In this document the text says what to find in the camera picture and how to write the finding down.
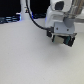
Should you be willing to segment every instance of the white surface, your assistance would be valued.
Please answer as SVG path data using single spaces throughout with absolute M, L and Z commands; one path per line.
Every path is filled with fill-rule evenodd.
M 0 84 L 84 84 L 84 34 L 70 48 L 31 21 L 0 24 Z

